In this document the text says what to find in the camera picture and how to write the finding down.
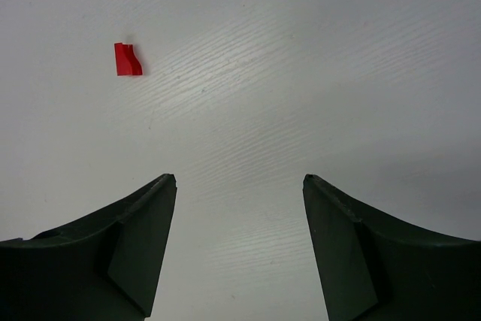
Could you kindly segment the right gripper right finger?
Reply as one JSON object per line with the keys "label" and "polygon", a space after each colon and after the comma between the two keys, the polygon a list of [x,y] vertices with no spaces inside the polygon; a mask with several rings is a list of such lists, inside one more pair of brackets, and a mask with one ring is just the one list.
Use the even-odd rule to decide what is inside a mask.
{"label": "right gripper right finger", "polygon": [[304,205],[331,320],[478,320],[480,243],[377,210],[308,174]]}

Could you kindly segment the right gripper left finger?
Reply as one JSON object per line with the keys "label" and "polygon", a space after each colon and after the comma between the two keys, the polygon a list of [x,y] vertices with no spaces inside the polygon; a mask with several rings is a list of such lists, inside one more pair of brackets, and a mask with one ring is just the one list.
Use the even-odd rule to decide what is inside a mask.
{"label": "right gripper left finger", "polygon": [[1,243],[3,320],[144,320],[153,311],[175,177],[33,238]]}

